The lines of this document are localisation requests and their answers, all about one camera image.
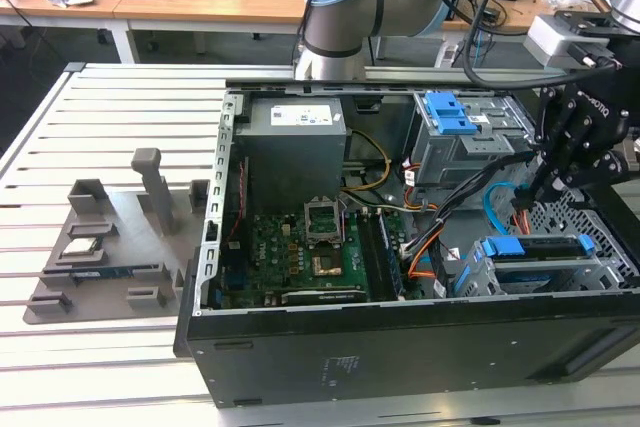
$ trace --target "gray 3d-printed holder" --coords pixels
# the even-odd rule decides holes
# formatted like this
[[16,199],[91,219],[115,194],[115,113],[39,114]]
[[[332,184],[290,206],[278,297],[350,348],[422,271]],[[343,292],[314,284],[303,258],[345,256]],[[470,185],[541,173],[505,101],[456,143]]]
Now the gray 3d-printed holder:
[[76,181],[25,322],[177,315],[184,273],[201,242],[208,181],[170,192],[160,158],[158,149],[133,156],[146,192],[107,194],[97,179]]

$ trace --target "wooden desk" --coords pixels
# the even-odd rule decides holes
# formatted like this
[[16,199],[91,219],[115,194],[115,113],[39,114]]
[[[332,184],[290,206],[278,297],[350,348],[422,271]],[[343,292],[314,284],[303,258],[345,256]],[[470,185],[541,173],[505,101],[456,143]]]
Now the wooden desk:
[[[90,4],[71,6],[66,9],[52,5],[48,0],[10,1],[20,9],[20,12],[28,16],[112,19],[113,10],[121,0],[93,0]],[[6,0],[0,0],[0,15],[16,15],[16,12]]]
[[[522,30],[533,18],[551,12],[540,0],[501,1],[508,12],[508,30]],[[463,10],[471,14],[467,3]],[[298,24],[304,0],[122,0],[114,10],[115,18],[152,20],[227,21],[243,23]],[[443,30],[466,30],[468,25],[455,19],[443,24]]]
[[298,24],[304,0],[122,0],[119,19]]
[[[68,9],[54,7],[46,0],[15,2],[35,26],[111,30],[120,60],[129,63],[139,61],[134,30],[193,31],[196,51],[204,53],[204,32],[291,34],[304,10],[304,0],[95,0],[93,4]],[[501,3],[508,13],[502,28],[510,31],[524,31],[536,15],[552,12],[541,0]],[[465,1],[460,6],[471,14]],[[24,25],[3,0],[0,0],[0,25]],[[456,19],[444,22],[440,32],[434,34],[444,41],[438,65],[447,48],[455,46],[467,29],[464,21]],[[382,51],[381,44],[377,50]]]

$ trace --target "blue cable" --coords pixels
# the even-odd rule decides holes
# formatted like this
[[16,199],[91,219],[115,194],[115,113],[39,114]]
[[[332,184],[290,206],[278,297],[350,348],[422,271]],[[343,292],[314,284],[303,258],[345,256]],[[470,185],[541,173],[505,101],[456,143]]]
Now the blue cable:
[[502,225],[500,220],[498,220],[498,216],[491,207],[491,192],[493,192],[493,189],[495,189],[496,187],[509,187],[510,189],[515,190],[516,186],[512,182],[496,182],[495,184],[489,186],[489,188],[485,191],[484,196],[482,197],[482,206],[484,207],[484,211],[487,214],[489,222],[491,222],[496,230],[502,235],[507,235],[509,232],[507,231],[505,226]]

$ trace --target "desk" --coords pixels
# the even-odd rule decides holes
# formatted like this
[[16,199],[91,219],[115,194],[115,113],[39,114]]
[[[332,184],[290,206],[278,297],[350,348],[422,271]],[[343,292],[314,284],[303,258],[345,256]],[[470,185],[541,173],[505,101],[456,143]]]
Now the desk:
[[[541,74],[481,73],[493,80]],[[67,216],[75,179],[139,190],[131,155],[151,146],[173,157],[161,167],[172,188],[206,178],[211,162],[202,159],[216,145],[224,85],[267,77],[291,80],[292,70],[89,64],[61,75],[0,159],[0,425],[467,425],[477,416],[520,427],[638,425],[638,347],[574,384],[218,411],[196,365],[173,356],[175,317],[25,324],[24,302]],[[465,82],[460,69],[369,68],[367,77]],[[638,183],[619,188],[625,200],[640,192]]]
[[[15,5],[35,26],[111,30],[123,63],[139,61],[133,30],[194,31],[199,33],[196,50],[203,53],[202,32],[292,34],[304,10],[304,0],[94,0],[68,9],[46,0],[15,0]],[[503,28],[511,31],[526,30],[536,15],[552,11],[539,0],[503,1],[503,5],[508,11]],[[24,21],[6,2],[0,2],[0,25],[23,26]],[[467,28],[462,20],[447,21],[432,36],[444,41],[438,65],[445,65],[445,54],[462,40]]]
[[[113,10],[121,0],[93,0],[92,3],[61,9],[47,0],[10,0],[35,27],[70,27],[76,29],[108,29],[123,62],[131,61],[123,46],[133,40],[126,22],[115,21]],[[25,27],[25,22],[6,0],[0,0],[0,25]]]

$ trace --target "floor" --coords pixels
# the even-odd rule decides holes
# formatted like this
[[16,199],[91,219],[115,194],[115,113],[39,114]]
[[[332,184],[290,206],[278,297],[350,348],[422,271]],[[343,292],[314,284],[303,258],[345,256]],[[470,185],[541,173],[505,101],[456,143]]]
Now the floor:
[[[118,62],[113,42],[99,44],[94,30],[40,29],[39,32],[61,54],[61,60],[29,28],[23,34],[24,49],[5,45],[0,49],[0,154],[11,144],[22,126],[37,108],[62,72],[67,61]],[[253,40],[249,34],[206,34],[207,50],[195,54],[193,35],[189,32],[136,32],[136,43],[143,63],[155,64],[289,64],[292,35],[262,34]],[[149,40],[158,50],[147,49]],[[377,65],[433,66],[439,42],[430,39],[392,38],[386,47],[386,59]],[[483,58],[480,52],[477,67],[536,68],[539,64],[520,44],[498,43]]]

